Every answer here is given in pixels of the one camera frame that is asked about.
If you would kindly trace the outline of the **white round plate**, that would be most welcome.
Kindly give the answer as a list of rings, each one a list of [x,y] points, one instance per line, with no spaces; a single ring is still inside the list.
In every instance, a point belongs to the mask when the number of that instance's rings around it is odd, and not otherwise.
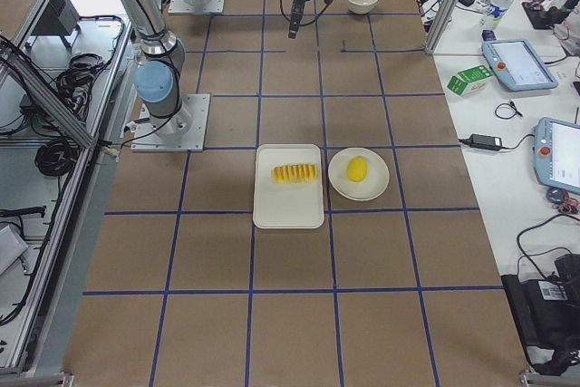
[[[327,174],[339,194],[356,201],[378,198],[390,181],[390,171],[382,157],[365,148],[337,152],[330,160]]]

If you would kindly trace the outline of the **yellow lemon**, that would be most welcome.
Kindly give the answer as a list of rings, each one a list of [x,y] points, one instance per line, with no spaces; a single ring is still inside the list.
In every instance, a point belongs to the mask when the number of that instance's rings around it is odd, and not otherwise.
[[[352,182],[362,182],[368,175],[368,162],[364,157],[357,156],[349,160],[346,167],[346,177]]]

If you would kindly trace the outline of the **green white carton box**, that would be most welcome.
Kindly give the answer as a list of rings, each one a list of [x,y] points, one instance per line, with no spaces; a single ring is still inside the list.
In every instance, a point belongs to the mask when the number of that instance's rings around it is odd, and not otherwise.
[[[484,89],[492,77],[493,72],[481,64],[452,75],[447,83],[447,89],[458,96],[464,96]]]

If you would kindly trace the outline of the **white rectangular tray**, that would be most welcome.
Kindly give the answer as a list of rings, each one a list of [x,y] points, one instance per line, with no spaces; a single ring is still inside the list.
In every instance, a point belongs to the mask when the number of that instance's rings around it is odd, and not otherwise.
[[[276,167],[313,164],[316,177],[276,182]],[[254,224],[262,229],[314,229],[324,223],[321,151],[314,144],[264,144],[256,151]]]

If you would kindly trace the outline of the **plastic water bottle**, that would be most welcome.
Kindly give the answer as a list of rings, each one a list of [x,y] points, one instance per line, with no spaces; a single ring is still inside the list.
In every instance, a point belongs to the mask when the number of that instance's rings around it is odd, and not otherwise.
[[[481,29],[495,29],[513,2],[514,0],[489,0],[479,21]]]

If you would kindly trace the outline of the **black power adapter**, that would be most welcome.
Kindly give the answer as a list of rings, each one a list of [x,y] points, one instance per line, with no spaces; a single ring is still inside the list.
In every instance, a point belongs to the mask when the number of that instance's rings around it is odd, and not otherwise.
[[[471,134],[469,136],[469,143],[471,148],[480,150],[499,151],[503,148],[502,139],[500,137]]]

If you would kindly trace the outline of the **blue teach pendant upper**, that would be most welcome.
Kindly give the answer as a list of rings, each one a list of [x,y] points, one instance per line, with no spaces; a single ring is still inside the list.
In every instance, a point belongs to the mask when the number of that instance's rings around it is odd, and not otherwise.
[[[558,85],[526,39],[485,41],[481,52],[498,81],[512,92],[551,90]]]

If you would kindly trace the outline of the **blue teach pendant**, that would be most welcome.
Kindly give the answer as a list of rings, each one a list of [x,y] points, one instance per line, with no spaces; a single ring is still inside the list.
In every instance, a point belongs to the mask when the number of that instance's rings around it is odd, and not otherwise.
[[[485,41],[481,52],[498,81],[512,92],[551,90],[558,85],[526,39]]]
[[[579,125],[544,117],[534,131],[534,171],[544,186],[579,194]]]

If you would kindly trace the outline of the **blue teach pendant lower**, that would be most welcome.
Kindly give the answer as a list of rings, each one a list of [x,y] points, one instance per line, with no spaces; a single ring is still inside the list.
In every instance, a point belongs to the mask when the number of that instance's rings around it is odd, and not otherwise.
[[[544,186],[579,194],[579,125],[544,117],[534,131],[534,171]]]

